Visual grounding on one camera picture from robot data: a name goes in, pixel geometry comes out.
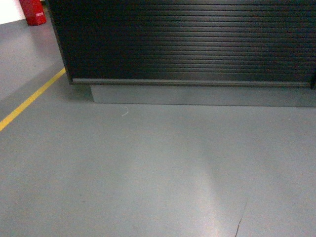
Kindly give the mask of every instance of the epoxy floor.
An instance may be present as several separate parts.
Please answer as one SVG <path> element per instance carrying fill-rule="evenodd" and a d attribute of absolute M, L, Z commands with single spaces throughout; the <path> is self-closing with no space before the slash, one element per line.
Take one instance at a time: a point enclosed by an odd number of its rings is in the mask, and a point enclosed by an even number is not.
<path fill-rule="evenodd" d="M 63 66 L 38 67 L 0 119 Z M 315 237 L 315 121 L 314 108 L 95 104 L 63 75 L 0 132 L 0 236 Z"/>

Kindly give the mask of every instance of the fire extinguisher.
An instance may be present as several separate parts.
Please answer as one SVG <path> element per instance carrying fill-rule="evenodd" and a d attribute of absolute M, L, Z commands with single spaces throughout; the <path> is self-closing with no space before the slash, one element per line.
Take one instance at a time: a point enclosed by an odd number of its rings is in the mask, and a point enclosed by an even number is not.
<path fill-rule="evenodd" d="M 46 23 L 43 6 L 40 0 L 20 0 L 26 21 L 30 26 Z"/>

